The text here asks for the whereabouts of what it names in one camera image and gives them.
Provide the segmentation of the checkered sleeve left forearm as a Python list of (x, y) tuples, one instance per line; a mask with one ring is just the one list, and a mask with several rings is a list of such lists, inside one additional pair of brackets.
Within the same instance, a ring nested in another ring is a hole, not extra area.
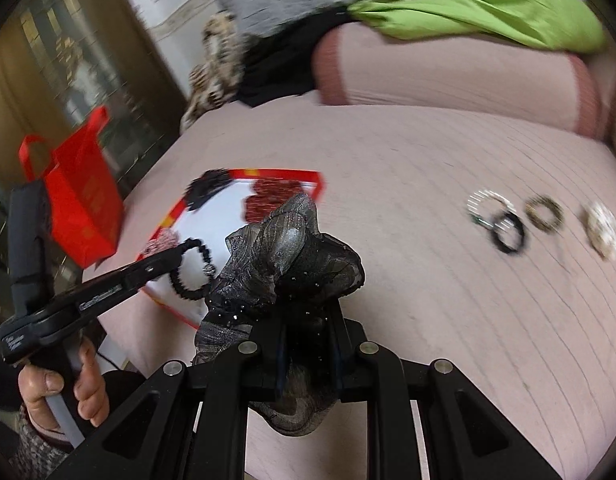
[(46, 440), (39, 434), (23, 405), (17, 414), (17, 423), (20, 430), (18, 445), (16, 452), (9, 459), (15, 478), (26, 480), (49, 478), (69, 456), (68, 447)]

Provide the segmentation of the person's left hand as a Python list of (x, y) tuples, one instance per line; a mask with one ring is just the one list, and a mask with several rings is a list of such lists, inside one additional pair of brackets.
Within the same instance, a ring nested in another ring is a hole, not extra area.
[[(76, 379), (74, 397), (78, 401), (79, 416), (99, 427), (110, 414), (110, 401), (105, 382), (96, 360), (94, 345), (82, 338), (79, 348), (81, 370)], [(47, 398), (62, 392), (64, 379), (53, 370), (26, 364), (18, 374), (18, 388), (31, 423), (43, 434), (61, 434), (60, 424), (50, 410)]]

